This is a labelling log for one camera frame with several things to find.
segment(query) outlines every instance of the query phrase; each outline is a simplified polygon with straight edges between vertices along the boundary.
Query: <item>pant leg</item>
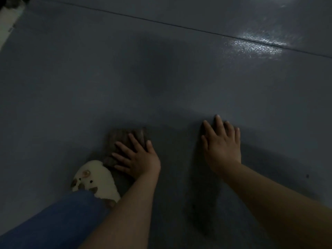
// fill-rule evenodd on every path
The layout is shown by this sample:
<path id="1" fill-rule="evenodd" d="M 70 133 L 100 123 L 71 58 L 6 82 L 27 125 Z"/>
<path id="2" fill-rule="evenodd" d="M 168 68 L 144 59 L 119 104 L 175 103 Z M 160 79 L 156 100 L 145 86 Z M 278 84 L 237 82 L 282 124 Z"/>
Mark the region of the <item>pant leg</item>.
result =
<path id="1" fill-rule="evenodd" d="M 91 191 L 72 192 L 0 236 L 0 248 L 77 248 L 108 213 Z"/>

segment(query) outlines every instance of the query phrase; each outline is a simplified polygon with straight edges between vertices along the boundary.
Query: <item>blue floor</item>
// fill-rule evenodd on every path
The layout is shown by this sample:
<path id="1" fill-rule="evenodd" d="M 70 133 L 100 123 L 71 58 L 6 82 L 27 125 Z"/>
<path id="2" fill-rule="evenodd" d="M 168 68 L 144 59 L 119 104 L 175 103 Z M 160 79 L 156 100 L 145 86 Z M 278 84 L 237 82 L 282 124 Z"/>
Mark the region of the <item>blue floor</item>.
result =
<path id="1" fill-rule="evenodd" d="M 216 113 L 243 163 L 332 207 L 331 6 L 31 0 L 0 52 L 0 233 L 63 196 L 110 128 L 146 126 L 162 162 L 151 248 L 272 248 L 204 164 Z"/>

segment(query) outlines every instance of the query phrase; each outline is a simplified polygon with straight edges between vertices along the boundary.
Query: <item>white fuzzy slipper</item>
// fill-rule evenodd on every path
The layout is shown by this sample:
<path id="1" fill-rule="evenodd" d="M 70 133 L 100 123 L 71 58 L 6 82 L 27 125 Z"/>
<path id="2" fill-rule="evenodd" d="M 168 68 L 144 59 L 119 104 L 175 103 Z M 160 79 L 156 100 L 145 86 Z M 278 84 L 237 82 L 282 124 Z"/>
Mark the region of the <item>white fuzzy slipper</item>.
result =
<path id="1" fill-rule="evenodd" d="M 73 191 L 90 190 L 95 197 L 109 200 L 108 204 L 112 207 L 120 200 L 112 174 L 101 161 L 84 164 L 74 176 L 71 187 Z"/>

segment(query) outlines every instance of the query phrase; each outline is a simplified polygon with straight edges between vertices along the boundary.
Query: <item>forearm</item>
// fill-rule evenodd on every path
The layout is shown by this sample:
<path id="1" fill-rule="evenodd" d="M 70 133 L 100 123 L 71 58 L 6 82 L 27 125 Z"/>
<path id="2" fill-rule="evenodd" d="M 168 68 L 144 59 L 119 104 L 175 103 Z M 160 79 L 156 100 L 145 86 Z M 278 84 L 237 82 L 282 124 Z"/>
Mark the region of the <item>forearm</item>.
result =
<path id="1" fill-rule="evenodd" d="M 268 233 L 283 246 L 328 248 L 332 244 L 332 211 L 293 190 L 233 163 L 220 175 L 244 201 Z"/>
<path id="2" fill-rule="evenodd" d="M 80 248 L 147 248 L 158 175 L 149 173 L 139 177 Z"/>

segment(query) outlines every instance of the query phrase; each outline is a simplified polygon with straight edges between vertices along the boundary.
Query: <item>human hand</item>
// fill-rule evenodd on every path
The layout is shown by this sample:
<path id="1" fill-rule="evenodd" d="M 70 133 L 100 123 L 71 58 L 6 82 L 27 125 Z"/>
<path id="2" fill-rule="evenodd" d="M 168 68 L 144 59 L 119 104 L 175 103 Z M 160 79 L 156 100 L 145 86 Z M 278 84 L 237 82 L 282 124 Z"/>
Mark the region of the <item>human hand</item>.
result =
<path id="1" fill-rule="evenodd" d="M 127 173 L 135 179 L 139 178 L 143 174 L 153 174 L 158 176 L 161 168 L 160 160 L 155 150 L 153 149 L 151 141 L 146 142 L 146 147 L 148 150 L 148 152 L 146 152 L 132 134 L 129 134 L 129 138 L 133 143 L 137 153 L 132 151 L 121 142 L 117 141 L 115 144 L 129 157 L 129 159 L 117 153 L 112 153 L 114 158 L 128 166 L 124 167 L 115 165 L 114 168 Z"/>
<path id="2" fill-rule="evenodd" d="M 241 163 L 240 129 L 234 129 L 225 122 L 227 133 L 219 115 L 215 117 L 216 131 L 204 121 L 205 135 L 202 135 L 205 160 L 215 173 L 222 173 L 225 166 Z"/>

